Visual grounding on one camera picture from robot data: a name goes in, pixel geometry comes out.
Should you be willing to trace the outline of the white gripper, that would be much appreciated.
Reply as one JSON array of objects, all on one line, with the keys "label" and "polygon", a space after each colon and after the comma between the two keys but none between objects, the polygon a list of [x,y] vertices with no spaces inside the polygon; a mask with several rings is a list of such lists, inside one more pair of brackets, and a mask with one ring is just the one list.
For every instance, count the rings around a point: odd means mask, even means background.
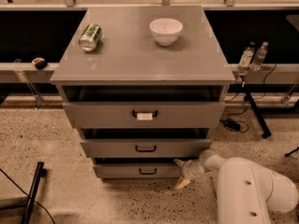
[{"label": "white gripper", "polygon": [[189,160],[184,162],[179,159],[174,159],[174,163],[182,168],[183,175],[178,179],[175,189],[183,189],[191,183],[191,180],[197,179],[200,175],[205,173],[205,168],[199,160]]}]

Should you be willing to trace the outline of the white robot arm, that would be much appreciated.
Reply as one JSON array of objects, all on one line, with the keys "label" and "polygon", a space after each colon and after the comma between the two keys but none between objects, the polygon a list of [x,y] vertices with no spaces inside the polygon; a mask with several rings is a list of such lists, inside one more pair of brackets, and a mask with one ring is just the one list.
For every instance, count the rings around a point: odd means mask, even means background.
[{"label": "white robot arm", "polygon": [[181,169],[178,189],[202,175],[217,177],[218,224],[271,224],[270,212],[289,213],[298,204],[295,184],[256,162],[206,149],[196,160],[175,163]]}]

